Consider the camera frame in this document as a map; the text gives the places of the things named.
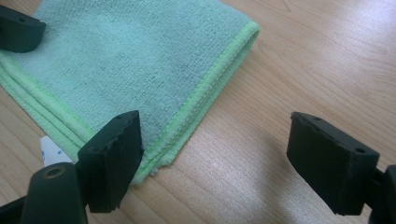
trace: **folded cloth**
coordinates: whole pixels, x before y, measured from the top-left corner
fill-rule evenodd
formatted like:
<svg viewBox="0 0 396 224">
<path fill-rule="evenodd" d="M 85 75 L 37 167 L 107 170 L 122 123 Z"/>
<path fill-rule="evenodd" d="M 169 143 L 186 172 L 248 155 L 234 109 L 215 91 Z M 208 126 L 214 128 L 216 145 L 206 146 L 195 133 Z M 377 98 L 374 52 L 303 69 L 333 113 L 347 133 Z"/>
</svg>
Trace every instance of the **folded cloth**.
<svg viewBox="0 0 396 224">
<path fill-rule="evenodd" d="M 259 26 L 215 0 L 45 0 L 29 53 L 0 51 L 0 82 L 73 161 L 118 114 L 139 110 L 134 182 L 170 164 L 246 57 Z"/>
</svg>

